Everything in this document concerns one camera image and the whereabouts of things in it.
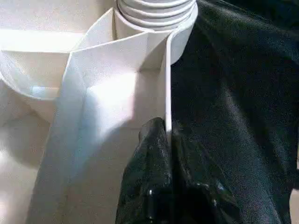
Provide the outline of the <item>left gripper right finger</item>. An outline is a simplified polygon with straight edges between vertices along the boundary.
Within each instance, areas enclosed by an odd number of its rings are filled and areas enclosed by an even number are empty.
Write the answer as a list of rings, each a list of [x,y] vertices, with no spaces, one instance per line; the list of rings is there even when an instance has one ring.
[[[175,209],[180,224],[239,224],[241,212],[221,168],[183,129],[172,131]]]

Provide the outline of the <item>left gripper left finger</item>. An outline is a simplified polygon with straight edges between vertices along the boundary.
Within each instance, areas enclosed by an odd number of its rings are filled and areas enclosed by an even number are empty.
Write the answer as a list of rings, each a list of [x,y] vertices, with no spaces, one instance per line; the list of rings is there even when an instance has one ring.
[[[172,220],[172,167],[164,120],[153,118],[124,169],[115,222],[169,224]]]

